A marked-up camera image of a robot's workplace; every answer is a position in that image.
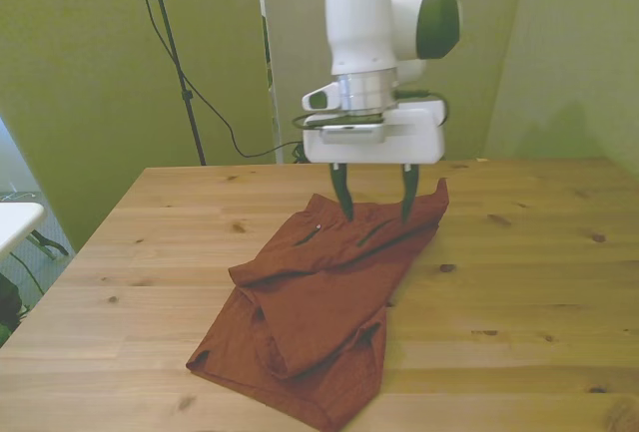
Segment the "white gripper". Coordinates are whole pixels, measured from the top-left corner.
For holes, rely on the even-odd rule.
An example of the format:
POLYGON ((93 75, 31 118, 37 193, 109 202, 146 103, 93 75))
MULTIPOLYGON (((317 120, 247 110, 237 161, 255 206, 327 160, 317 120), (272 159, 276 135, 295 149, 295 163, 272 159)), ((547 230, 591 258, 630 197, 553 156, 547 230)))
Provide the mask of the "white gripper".
POLYGON ((341 211, 353 220, 347 185, 347 164, 406 164, 402 166, 401 218, 408 220, 419 183, 419 166, 435 164, 444 155, 442 101, 403 102, 383 112, 380 124, 340 124, 304 129, 307 158, 327 163, 341 211))

